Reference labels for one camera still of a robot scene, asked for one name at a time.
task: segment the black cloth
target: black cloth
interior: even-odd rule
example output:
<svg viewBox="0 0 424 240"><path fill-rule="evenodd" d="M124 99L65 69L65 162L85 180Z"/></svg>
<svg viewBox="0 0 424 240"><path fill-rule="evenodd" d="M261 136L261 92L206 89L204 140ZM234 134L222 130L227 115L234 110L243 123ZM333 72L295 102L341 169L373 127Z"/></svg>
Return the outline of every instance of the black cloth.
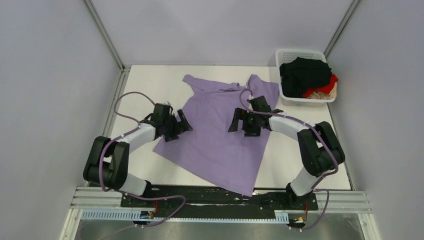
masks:
<svg viewBox="0 0 424 240"><path fill-rule="evenodd" d="M302 57L279 67L284 96L302 98L308 88L322 88L330 84L331 68L327 63Z"/></svg>

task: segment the purple t-shirt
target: purple t-shirt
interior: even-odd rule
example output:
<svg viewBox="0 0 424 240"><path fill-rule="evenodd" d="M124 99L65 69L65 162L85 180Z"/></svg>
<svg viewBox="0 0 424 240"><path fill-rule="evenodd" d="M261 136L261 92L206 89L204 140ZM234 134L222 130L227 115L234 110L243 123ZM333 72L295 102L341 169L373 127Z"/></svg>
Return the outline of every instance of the purple t-shirt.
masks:
<svg viewBox="0 0 424 240"><path fill-rule="evenodd" d="M218 187L252 196L270 132L262 129L259 137L245 137L242 122L239 131L228 132L235 108L243 108L239 95L245 87L191 75L182 81L194 92L182 108L193 131L184 132L178 140L165 143L161 139L153 152ZM252 74L247 86L254 98L265 96L271 108L276 107L277 83ZM248 97L249 92L243 93L244 101Z"/></svg>

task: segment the clothes pile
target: clothes pile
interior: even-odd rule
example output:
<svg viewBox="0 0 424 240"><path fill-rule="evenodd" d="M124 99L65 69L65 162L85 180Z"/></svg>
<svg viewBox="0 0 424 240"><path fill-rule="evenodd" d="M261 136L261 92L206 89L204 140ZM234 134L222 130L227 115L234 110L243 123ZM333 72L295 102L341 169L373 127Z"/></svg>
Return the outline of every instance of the clothes pile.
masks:
<svg viewBox="0 0 424 240"><path fill-rule="evenodd" d="M284 96L304 99L334 99L339 79L327 63L317 59L296 58L279 67Z"/></svg>

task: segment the red clothing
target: red clothing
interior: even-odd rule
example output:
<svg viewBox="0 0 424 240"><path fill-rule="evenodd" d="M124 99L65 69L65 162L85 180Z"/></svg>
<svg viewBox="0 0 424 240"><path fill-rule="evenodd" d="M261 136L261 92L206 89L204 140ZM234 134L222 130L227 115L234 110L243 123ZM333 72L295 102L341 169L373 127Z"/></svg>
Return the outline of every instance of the red clothing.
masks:
<svg viewBox="0 0 424 240"><path fill-rule="evenodd" d="M329 94L331 90L334 88L334 83L338 82L339 79L336 77L336 75L332 74L330 77L330 84L327 86L319 87L319 88L308 88L307 92L303 94L303 98L306 99L309 97L313 92L321 92L325 94Z"/></svg>

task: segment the metal bracket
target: metal bracket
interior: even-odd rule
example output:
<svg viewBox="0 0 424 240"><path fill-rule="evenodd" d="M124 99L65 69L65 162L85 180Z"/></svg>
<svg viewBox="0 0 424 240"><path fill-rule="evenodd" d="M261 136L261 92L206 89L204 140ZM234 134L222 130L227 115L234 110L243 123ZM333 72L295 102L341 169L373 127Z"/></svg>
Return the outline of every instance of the metal bracket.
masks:
<svg viewBox="0 0 424 240"><path fill-rule="evenodd" d="M373 214L358 214L365 240L381 240Z"/></svg>
<svg viewBox="0 0 424 240"><path fill-rule="evenodd" d="M75 239L82 215L82 209L69 209L59 240Z"/></svg>

